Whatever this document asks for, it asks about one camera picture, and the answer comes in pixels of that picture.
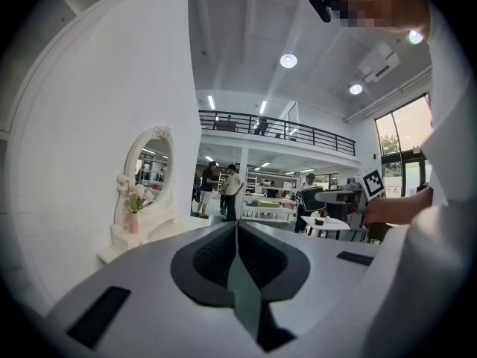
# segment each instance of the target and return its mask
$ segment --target flower vase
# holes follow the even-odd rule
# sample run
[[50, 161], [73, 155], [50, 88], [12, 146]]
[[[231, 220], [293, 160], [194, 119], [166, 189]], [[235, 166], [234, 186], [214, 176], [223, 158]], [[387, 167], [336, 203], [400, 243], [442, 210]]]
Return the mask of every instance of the flower vase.
[[137, 213], [134, 212], [129, 214], [129, 233], [138, 233]]

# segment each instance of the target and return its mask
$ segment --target balcony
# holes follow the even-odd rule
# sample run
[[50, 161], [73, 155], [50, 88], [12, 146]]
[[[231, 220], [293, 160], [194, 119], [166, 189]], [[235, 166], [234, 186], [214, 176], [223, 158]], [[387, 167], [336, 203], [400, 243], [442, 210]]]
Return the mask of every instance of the balcony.
[[343, 154], [355, 155], [354, 140], [295, 122], [215, 110], [199, 110], [199, 117], [203, 130], [269, 136], [283, 139], [286, 142], [300, 142]]

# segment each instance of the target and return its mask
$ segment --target white pillar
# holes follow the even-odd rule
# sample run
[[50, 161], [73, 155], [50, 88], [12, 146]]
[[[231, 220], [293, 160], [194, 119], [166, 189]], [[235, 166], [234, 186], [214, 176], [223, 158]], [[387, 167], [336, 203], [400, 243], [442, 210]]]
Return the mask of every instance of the white pillar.
[[242, 205], [245, 189], [247, 188], [247, 162], [248, 162], [248, 147], [242, 147], [241, 156], [240, 156], [240, 172], [238, 176], [240, 177], [240, 181], [244, 182], [244, 188], [238, 193], [236, 198], [237, 219], [241, 218], [241, 205]]

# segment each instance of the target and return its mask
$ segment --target ceiling light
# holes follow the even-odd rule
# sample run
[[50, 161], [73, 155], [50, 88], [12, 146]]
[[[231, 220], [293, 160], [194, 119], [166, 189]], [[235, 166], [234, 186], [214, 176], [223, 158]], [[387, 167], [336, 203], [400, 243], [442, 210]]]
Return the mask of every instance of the ceiling light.
[[267, 102], [266, 101], [263, 101], [262, 102], [262, 107], [260, 107], [260, 114], [263, 114], [263, 112], [265, 111], [265, 106], [267, 105]]
[[409, 32], [409, 41], [411, 41], [412, 44], [418, 44], [422, 40], [423, 40], [423, 36], [418, 34], [416, 31]]
[[284, 68], [290, 69], [297, 65], [297, 58], [293, 54], [284, 54], [280, 58], [280, 63]]
[[350, 87], [350, 93], [351, 93], [351, 94], [355, 94], [355, 95], [356, 95], [356, 94], [359, 94], [359, 93], [362, 92], [362, 91], [363, 91], [363, 87], [362, 87], [361, 85], [359, 85], [359, 84], [352, 85], [352, 86]]
[[212, 110], [215, 110], [214, 98], [212, 98], [211, 95], [209, 95], [207, 98], [209, 99], [210, 108], [211, 108]]

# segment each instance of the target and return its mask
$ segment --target white shirt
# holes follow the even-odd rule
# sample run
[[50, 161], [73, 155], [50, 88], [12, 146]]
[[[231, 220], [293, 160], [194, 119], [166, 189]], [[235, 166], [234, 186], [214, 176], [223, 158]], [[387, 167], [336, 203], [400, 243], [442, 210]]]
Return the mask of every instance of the white shirt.
[[[473, 72], [443, 14], [433, 4], [430, 3], [429, 6], [431, 27], [428, 44], [432, 60], [430, 102], [432, 127], [435, 130], [473, 83]], [[431, 173], [429, 185], [434, 190], [432, 204], [445, 204], [446, 196], [435, 171]]]
[[[318, 187], [318, 185], [315, 184], [315, 182], [313, 182], [312, 184], [308, 184], [308, 182], [301, 183], [301, 184], [297, 187], [297, 192], [302, 192], [304, 189], [314, 188], [314, 187]], [[301, 198], [299, 198], [298, 195], [297, 195], [297, 203], [298, 203], [298, 204], [301, 204]]]
[[235, 173], [227, 178], [227, 191], [225, 195], [235, 195], [241, 185], [240, 175]]

